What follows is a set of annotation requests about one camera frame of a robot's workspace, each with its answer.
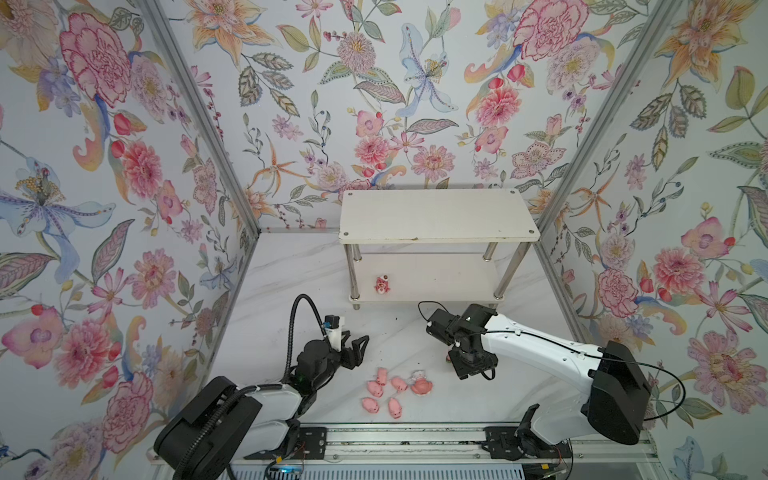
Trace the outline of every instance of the lower shelf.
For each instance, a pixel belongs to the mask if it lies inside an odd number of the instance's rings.
[[[482,253],[364,253],[355,273],[360,298],[353,303],[499,302],[493,297],[496,267]],[[376,277],[382,275],[389,277],[390,291],[379,294]]]

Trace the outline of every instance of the wire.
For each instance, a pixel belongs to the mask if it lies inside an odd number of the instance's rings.
[[[554,343],[555,345],[560,346],[560,347],[562,347],[564,349],[570,350],[573,353],[577,353],[579,355],[584,355],[584,356],[587,356],[587,357],[589,357],[591,359],[606,360],[608,362],[628,363],[628,364],[631,364],[631,365],[646,366],[646,367],[649,367],[649,368],[652,368],[652,369],[656,369],[656,370],[658,370],[660,372],[664,372],[664,373],[668,374],[669,376],[671,376],[675,380],[677,380],[677,383],[680,384],[680,388],[682,389],[682,393],[680,395],[680,401],[671,410],[669,410],[668,412],[666,412],[666,413],[664,413],[662,415],[656,415],[655,417],[650,417],[649,419],[643,419],[643,422],[648,422],[650,420],[656,420],[656,419],[662,419],[663,417],[665,417],[667,415],[670,415],[672,412],[674,412],[675,410],[679,409],[681,406],[683,406],[683,402],[685,402],[685,397],[686,397],[687,393],[686,393],[685,385],[683,384],[683,381],[680,380],[680,378],[677,375],[675,375],[674,373],[670,372],[667,369],[663,369],[660,366],[651,365],[650,363],[630,362],[628,360],[610,359],[610,358],[606,358],[604,356],[589,355],[588,353],[584,353],[584,352],[580,352],[580,351],[578,351],[576,349],[572,349],[570,346],[563,345],[560,342],[555,342],[552,339],[548,339],[545,336],[537,335],[535,333],[526,332],[525,330],[522,330],[522,329],[520,329],[518,331],[514,331],[514,330],[488,330],[486,332],[468,333],[466,336],[485,335],[486,333],[514,333],[515,335],[517,335],[518,333],[521,333],[521,334],[524,334],[524,335],[529,335],[529,336],[536,337],[538,339],[545,340],[545,341],[547,341],[549,343]]]
[[[315,319],[317,320],[317,325],[320,327],[320,333],[323,334],[323,339],[326,341],[326,343],[328,343],[329,346],[331,344],[330,340],[328,340],[328,334],[326,333],[325,327],[323,327],[323,321],[320,319],[320,314],[317,311],[315,303],[306,293],[300,294],[293,301],[293,306],[291,306],[290,309],[290,323],[288,325],[288,352],[286,354],[286,368],[285,373],[283,374],[283,383],[288,382],[288,379],[290,378],[290,364],[291,360],[293,360],[293,325],[296,323],[296,309],[299,307],[299,302],[302,299],[306,300],[312,307],[312,312],[315,314]]]
[[[425,317],[425,316],[424,316],[424,313],[422,312],[422,303],[437,303],[438,305],[440,305],[440,306],[442,307],[442,309],[443,309],[443,310],[445,310],[446,312],[450,313],[450,312],[448,311],[448,309],[447,309],[447,308],[445,308],[445,305],[443,305],[442,303],[440,303],[440,302],[436,302],[436,301],[434,301],[434,300],[424,300],[423,302],[419,302],[419,303],[416,305],[416,308],[418,308],[418,309],[419,309],[419,313],[421,314],[422,318],[423,318],[424,320],[426,320],[426,321],[429,321],[429,319],[428,319],[427,317]]]

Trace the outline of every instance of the floor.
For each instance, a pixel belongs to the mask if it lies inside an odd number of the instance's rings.
[[[382,251],[476,251],[485,245],[387,245],[365,247]],[[500,244],[495,254],[499,274],[506,268],[515,244]],[[418,397],[410,390],[397,396],[402,404],[400,422],[504,422],[519,420],[527,407],[564,384],[549,375],[503,357],[492,382],[481,376],[459,380],[445,361],[448,347],[425,333],[425,321],[415,304],[366,304],[353,310],[349,303],[349,274],[336,233],[265,233],[259,239],[245,283],[224,334],[211,378],[224,375],[241,385],[278,380],[285,364],[287,326],[293,299],[306,293],[321,316],[346,318],[352,339],[369,335],[363,364],[341,368],[333,381],[318,393],[315,405],[302,422],[394,422],[386,408],[395,392],[387,385],[379,399],[381,409],[372,415],[361,406],[370,396],[366,382],[378,367],[390,376],[408,379],[425,370],[434,389]],[[461,313],[466,303],[444,303]],[[422,305],[429,316],[434,306]],[[525,325],[571,338],[557,301],[533,250],[530,250],[498,306],[500,313]],[[319,338],[311,309],[302,302],[296,316],[294,362],[303,345]]]

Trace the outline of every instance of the wall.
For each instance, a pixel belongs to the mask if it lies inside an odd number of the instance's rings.
[[[0,85],[0,478],[142,478],[254,239],[130,0],[0,2]]]
[[[586,336],[684,381],[646,424],[680,480],[768,475],[766,17],[680,9],[544,240]],[[649,380],[647,417],[680,401]]]
[[[267,229],[338,227],[348,189],[517,187],[538,216],[653,6],[163,5]]]

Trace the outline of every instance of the white shelf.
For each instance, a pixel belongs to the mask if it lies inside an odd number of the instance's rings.
[[[510,189],[354,190],[345,192],[341,208],[341,243],[535,242],[538,238],[522,196]]]
[[[493,297],[496,267],[482,253],[364,253],[355,273],[360,298],[353,303],[499,302]],[[388,293],[374,290],[381,275],[389,277]]]

